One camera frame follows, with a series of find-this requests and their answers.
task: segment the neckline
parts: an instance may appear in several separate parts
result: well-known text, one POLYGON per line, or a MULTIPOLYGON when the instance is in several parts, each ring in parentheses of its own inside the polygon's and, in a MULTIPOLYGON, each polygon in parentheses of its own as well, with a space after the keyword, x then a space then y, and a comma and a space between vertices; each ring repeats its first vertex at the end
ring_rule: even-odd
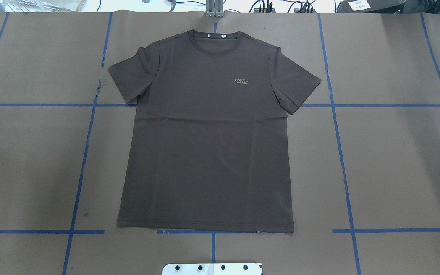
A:
POLYGON ((195 30, 188 31, 188 37, 193 45, 194 48, 196 48, 199 52, 202 52, 204 54, 208 55, 225 55, 232 51, 234 51, 239 43, 241 42, 241 38, 243 36, 243 33, 241 31, 237 31, 235 33, 207 33, 207 32, 199 32, 195 30), (222 51, 210 51, 204 47, 201 47, 198 42, 194 39, 194 37, 201 37, 201 38, 213 38, 213 39, 235 39, 234 45, 229 47, 228 49, 222 50, 222 51))

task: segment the white label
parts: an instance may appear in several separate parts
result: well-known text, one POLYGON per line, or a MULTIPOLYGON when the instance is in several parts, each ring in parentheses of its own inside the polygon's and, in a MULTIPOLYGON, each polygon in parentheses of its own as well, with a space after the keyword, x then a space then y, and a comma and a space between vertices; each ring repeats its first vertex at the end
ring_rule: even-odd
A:
POLYGON ((351 6, 351 9, 353 10, 365 10, 371 8, 367 0, 352 1, 349 2, 349 6, 351 6))

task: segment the shirt's right sleeve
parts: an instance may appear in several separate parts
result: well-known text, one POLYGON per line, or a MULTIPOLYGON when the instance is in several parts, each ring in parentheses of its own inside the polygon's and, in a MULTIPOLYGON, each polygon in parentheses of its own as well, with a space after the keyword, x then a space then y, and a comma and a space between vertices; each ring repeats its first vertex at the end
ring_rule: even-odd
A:
POLYGON ((140 47, 137 53, 108 68, 125 102, 143 96, 157 76, 159 51, 155 43, 140 47))

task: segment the t-shirt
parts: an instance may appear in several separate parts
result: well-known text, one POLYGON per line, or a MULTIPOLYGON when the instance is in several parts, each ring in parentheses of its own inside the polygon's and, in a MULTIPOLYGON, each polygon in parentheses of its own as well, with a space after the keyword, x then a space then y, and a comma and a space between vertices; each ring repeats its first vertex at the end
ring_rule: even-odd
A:
POLYGON ((190 30, 108 71, 138 97, 118 226, 294 231, 286 118, 318 77, 240 31, 190 30))

